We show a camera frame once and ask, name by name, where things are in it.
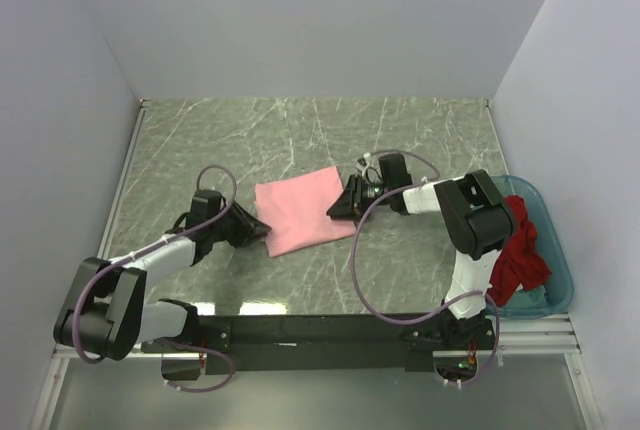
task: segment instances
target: teal basket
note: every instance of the teal basket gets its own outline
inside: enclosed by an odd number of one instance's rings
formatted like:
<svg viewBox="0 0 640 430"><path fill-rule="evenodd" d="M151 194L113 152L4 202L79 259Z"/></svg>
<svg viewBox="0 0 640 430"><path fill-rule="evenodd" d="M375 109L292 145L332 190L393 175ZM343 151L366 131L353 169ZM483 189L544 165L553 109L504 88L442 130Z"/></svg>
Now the teal basket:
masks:
<svg viewBox="0 0 640 430"><path fill-rule="evenodd" d="M529 220L538 230L536 250L551 270L551 276L544 287L530 292L514 293L507 304L500 308L500 316L539 318L565 312L573 299L573 280L540 192L526 180L511 175L492 177L492 179L505 197L518 195L524 199Z"/></svg>

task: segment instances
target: white wall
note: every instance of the white wall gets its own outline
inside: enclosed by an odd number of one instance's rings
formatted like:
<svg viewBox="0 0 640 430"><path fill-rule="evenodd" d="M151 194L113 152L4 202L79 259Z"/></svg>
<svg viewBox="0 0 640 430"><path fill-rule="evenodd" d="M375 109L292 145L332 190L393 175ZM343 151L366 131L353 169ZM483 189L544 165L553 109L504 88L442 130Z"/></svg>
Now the white wall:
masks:
<svg viewBox="0 0 640 430"><path fill-rule="evenodd" d="M97 250L136 101L79 0L0 0L0 14L0 426L20 429Z"/></svg>
<svg viewBox="0 0 640 430"><path fill-rule="evenodd" d="M544 0L87 0L141 97L492 97Z"/></svg>
<svg viewBox="0 0 640 430"><path fill-rule="evenodd" d="M640 0L547 0L495 97L510 170L543 193L611 429L640 422Z"/></svg>

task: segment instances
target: cloth in bin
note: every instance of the cloth in bin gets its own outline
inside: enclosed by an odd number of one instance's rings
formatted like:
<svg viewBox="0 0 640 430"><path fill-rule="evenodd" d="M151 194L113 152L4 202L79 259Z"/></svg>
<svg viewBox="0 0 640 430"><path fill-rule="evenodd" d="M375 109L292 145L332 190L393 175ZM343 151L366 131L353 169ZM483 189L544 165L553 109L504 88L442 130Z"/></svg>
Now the cloth in bin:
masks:
<svg viewBox="0 0 640 430"><path fill-rule="evenodd" d="M353 236L353 222L326 215L343 190L337 167L256 185L258 219L271 227L265 240L269 256Z"/></svg>
<svg viewBox="0 0 640 430"><path fill-rule="evenodd" d="M543 285L551 275L547 263L536 252L538 231L529 221L524 200L517 195L509 195L505 200L513 211L518 228L502 250L491 274L492 288L488 293L499 307L509 301L519 285L530 291Z"/></svg>

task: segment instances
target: tabletop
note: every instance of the tabletop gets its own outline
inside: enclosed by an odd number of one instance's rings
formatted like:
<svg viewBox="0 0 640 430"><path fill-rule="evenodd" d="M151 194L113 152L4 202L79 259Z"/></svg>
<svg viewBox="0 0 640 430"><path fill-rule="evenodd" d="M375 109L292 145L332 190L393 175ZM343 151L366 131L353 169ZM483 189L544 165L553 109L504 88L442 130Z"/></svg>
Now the tabletop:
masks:
<svg viewBox="0 0 640 430"><path fill-rule="evenodd" d="M484 99L203 99L151 100L133 151L109 256L158 239L188 210L199 171L211 163L238 181L237 201L255 215L255 185L337 165L343 181L366 152L400 148L432 161L443 178L478 168L506 172ZM430 170L407 160L414 181ZM205 186L229 194L210 172ZM149 301L174 298L200 313L361 313L348 258L351 239L269 258L263 243L226 243L194 267L156 285ZM438 306L451 282L454 248L442 216L401 217L381 208L358 246L358 276L383 312Z"/></svg>

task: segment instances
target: cable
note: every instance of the cable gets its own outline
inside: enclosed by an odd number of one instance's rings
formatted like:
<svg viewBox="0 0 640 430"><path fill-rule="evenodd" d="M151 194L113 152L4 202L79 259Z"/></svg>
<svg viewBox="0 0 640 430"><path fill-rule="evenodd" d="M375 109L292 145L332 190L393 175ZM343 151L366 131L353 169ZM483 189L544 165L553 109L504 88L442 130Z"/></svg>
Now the cable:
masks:
<svg viewBox="0 0 640 430"><path fill-rule="evenodd" d="M225 363L229 367L229 373L224 378L224 380L222 380L221 382L216 383L215 385L212 385L210 387L204 387L204 388L183 387L181 385L178 385L175 382L171 382L169 380L166 381L167 385L169 385L172 388L175 388L179 392L186 392L186 393L213 392L214 390L218 390L218 389L224 387L227 383L229 383L231 381L231 379L233 378L233 375L236 373L236 366L233 364L233 360L231 360L231 358L229 358L224 353L220 353L220 352L218 352L216 350L211 350L210 348L194 347L192 345L187 345L185 343L175 343L175 342L172 342L171 340L168 340L166 338L159 338L157 341L165 343L165 344L168 344L168 345L172 345L174 347L183 348L185 350L191 350L191 351L198 352L198 353L208 353L209 355L213 355L214 357L221 358L222 360L225 361Z"/></svg>
<svg viewBox="0 0 640 430"><path fill-rule="evenodd" d="M435 182L440 178L440 170L438 170L436 166L433 163L431 163L429 160L427 160L424 157L421 157L417 153L413 153L408 150L398 150L395 148L388 148L386 150L376 150L374 152L371 152L371 155L388 155L390 153L401 153L403 155L407 155L408 157L413 157L416 160L420 160L422 163L424 163L426 166L428 166L431 170L433 170L436 173L435 177L427 178L428 181Z"/></svg>
<svg viewBox="0 0 640 430"><path fill-rule="evenodd" d="M385 152L385 153L386 152L400 152L400 153L403 153L400 150L384 150L383 152ZM418 157L418 159L421 160L421 161L425 161L426 162L426 160L423 159L422 157ZM430 163L428 165L431 168L435 169L435 167L433 167ZM391 323L393 325L402 325L402 326L417 325L418 323L425 322L425 321L429 320L430 318L435 317L439 313L441 313L444 310L446 310L447 308L449 308L454 303L459 302L460 300L462 300L464 298L472 297L472 296L476 296L476 295L484 295L485 300L487 300L487 302L489 302L489 304L492 307L494 307L494 310L495 310L495 317L496 317L495 342L493 344L493 349L491 350L491 355L489 355L489 359L487 360L487 363L482 366L482 368L478 371L478 373L476 373L476 375L474 377L470 378L469 380L467 380L465 382L462 382L462 386L466 386L466 385L476 381L482 375L484 375L484 373L486 372L487 368L489 368L489 366L491 366L491 364L493 363L493 360L495 359L496 353L498 352L498 345L499 345L498 342L499 342L499 335L500 335L500 316L499 316L500 311L498 309L498 306L496 305L496 302L494 302L493 299L488 294L485 295L480 290L474 290L472 292L463 293L461 295L458 295L455 298L452 298L451 300L449 300L448 302L444 303L443 305L440 305L435 310L427 313L426 315L422 315L421 317L410 318L410 319L407 319L407 320L398 320L396 318L387 317L386 315L380 313L378 310L376 310L373 307L373 305L371 305L371 303L369 303L367 298L364 296L364 293L362 292L362 288L360 288L360 283L358 282L358 275L356 273L356 250L357 250L357 247L358 247L358 239L360 238L360 233L362 232L362 228L364 226L364 223L367 221L367 218L369 218L369 216L371 215L371 212L373 212L373 209L376 208L382 201L386 200L389 197L392 197L393 195L397 195L399 193L402 193L402 192L404 192L406 190L410 190L412 188L419 188L422 185L424 185L424 184L423 183L418 183L418 184L407 185L406 187L400 187L400 188L396 188L394 190L391 190L391 191L385 193L384 195L381 195L376 200L374 200L374 202L364 212L364 214L362 215L362 218L360 219L360 222L358 222L358 226L356 228L356 234L353 237L353 244L351 245L351 255L349 256L349 268L351 270L351 281L353 282L353 287L354 287L354 289L356 291L356 294L358 295L358 298L360 299L362 304L365 306L365 308L367 310L369 310L369 312L372 315L374 315L375 317L379 318L383 322ZM457 387L458 383L457 382L447 382L447 385L456 386Z"/></svg>
<svg viewBox="0 0 640 430"><path fill-rule="evenodd" d="M207 170L210 170L213 168L222 170L224 173L226 173L229 179L231 180L231 184L233 185L233 192L232 192L231 198L227 201L226 205L220 211L220 213L210 218L209 220L199 225L196 225L195 227L191 227L187 230L184 230L183 232L180 232L175 235L171 235L168 238L163 238L161 240L158 240L157 242L154 242L151 245L147 245L146 247L143 247L140 250L131 252L127 257L121 258L120 260L111 263L110 265L106 266L105 268L100 270L98 273L96 273L91 278L91 280L89 280L87 285L82 289L82 292L78 297L78 302L76 303L76 306L73 309L73 321L71 324L71 338L73 341L73 348L75 348L76 353L82 360L84 360L87 363L98 363L104 360L104 357L98 357L98 358L89 357L85 353L84 349L82 348L82 342L80 341L80 314L82 313L82 309L84 308L87 298L89 297L89 294L91 293L91 290L96 285L96 283L98 283L98 281L101 278L103 278L107 273L115 270L116 268L122 267L123 265L127 265L128 263L131 263L134 260L137 260L138 258L145 257L149 255L151 252L155 252L159 248L164 247L165 245L168 245L171 242L174 242L178 238L187 237L195 232L198 232L199 230L202 230L203 228L208 227L212 223L215 223L218 220L220 220L222 217L224 217L225 214L231 209L231 206L233 205L233 202L235 201L235 198L236 198L236 194L238 192L238 184L236 182L235 177L231 173L231 171L228 170L226 167L223 167L222 165L216 165L216 164L206 166L200 171L200 174L198 175L198 178L196 180L196 187L198 190L200 189L200 180L202 179L202 176ZM201 349L198 351L203 351L207 353L213 352L213 350L208 350L208 349Z"/></svg>

